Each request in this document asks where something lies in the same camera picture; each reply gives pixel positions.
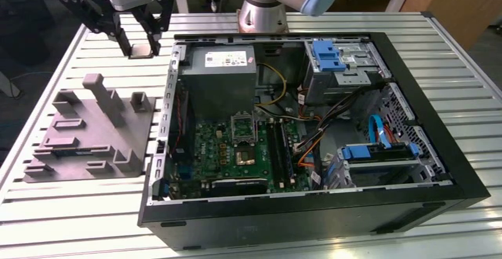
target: aluminum slotted table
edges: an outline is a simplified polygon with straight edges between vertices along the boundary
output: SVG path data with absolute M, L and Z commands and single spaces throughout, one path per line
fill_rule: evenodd
M 21 181 L 49 126 L 59 89 L 81 87 L 85 73 L 101 73 L 121 97 L 144 91 L 161 96 L 169 46 L 177 33 L 236 32 L 235 14 L 173 15 L 160 40 L 160 56 L 128 60 L 104 34 L 80 28 L 11 154 L 0 169 L 0 258 L 454 258 L 502 256 L 502 93 L 434 18 L 419 13 L 342 13 L 310 18 L 288 15 L 291 32 L 386 32 L 428 100 L 464 152 L 491 197 L 471 208 L 443 214 L 406 233 L 322 241 L 212 249 L 176 254 L 145 228 L 136 226 L 144 176 L 129 179 Z M 123 27 L 132 42 L 144 42 L 128 15 Z M 157 127 L 151 127 L 151 137 Z M 155 150 L 151 141 L 147 152 Z

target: blue drive bracket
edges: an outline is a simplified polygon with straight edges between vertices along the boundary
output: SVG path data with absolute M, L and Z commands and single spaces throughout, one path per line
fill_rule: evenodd
M 314 41 L 312 53 L 319 63 L 319 70 L 323 72 L 343 72 L 347 65 L 339 60 L 339 49 L 332 41 Z
M 368 146 L 347 146 L 342 148 L 342 155 L 346 160 L 371 157 Z

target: metal chassis frame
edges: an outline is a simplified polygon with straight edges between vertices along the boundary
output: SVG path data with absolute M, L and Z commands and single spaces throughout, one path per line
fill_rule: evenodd
M 362 207 L 362 206 L 378 206 L 383 204 L 402 204 L 402 203 L 420 203 L 423 207 L 431 205 L 444 205 L 448 202 L 450 205 L 444 206 L 442 209 L 432 210 L 426 215 L 419 218 L 412 218 L 408 223 L 404 223 L 399 228 L 384 228 L 376 233 L 388 233 L 394 231 L 404 231 L 424 220 L 431 218 L 432 214 L 444 212 L 442 210 L 464 208 L 471 204 L 479 202 L 482 199 L 490 196 L 484 185 L 482 184 L 474 169 L 451 137 L 450 132 L 442 120 L 435 112 L 431 103 L 424 96 L 424 93 L 402 61 L 395 48 L 384 33 L 287 33 L 287 34 L 247 34 L 245 37 L 252 36 L 272 37 L 282 41 L 287 39 L 294 39 L 299 37 L 308 38 L 322 38 L 326 36 L 368 36 L 375 48 L 382 56 L 383 62 L 386 63 L 388 69 L 392 72 L 395 82 L 403 92 L 404 98 L 411 105 L 414 110 L 416 120 L 415 124 L 420 125 L 428 140 L 432 143 L 434 149 L 446 164 L 451 179 L 455 184 L 452 186 L 439 186 L 439 187 L 416 187 L 404 190 L 387 190 L 387 191 L 360 191 L 354 193 L 330 194 L 330 193 L 311 193 L 308 198 L 302 197 L 287 197 L 282 199 L 267 198 L 267 199 L 248 199 L 245 201 L 200 201 L 196 203 L 188 203 L 185 201 L 183 204 L 173 205 L 147 205 L 148 201 L 148 184 L 149 184 L 149 168 L 147 170 L 145 187 L 141 198 L 141 208 L 139 214 L 137 225 L 149 226 L 156 222 L 180 222 L 184 220 L 197 219 L 197 218 L 212 218 L 212 217 L 236 217 L 236 216 L 251 216 L 259 214 L 275 214 L 275 213 L 288 213 L 300 212 L 310 210 L 323 210 L 323 209 L 338 209 L 347 207 Z M 237 34 L 215 34 L 215 35 L 184 35 L 175 36 L 175 40 L 193 42 L 196 39 L 204 38 L 207 41 L 215 43 L 248 43 L 259 42 L 255 41 L 239 41 Z M 256 212 L 252 207 L 262 207 L 260 211 Z

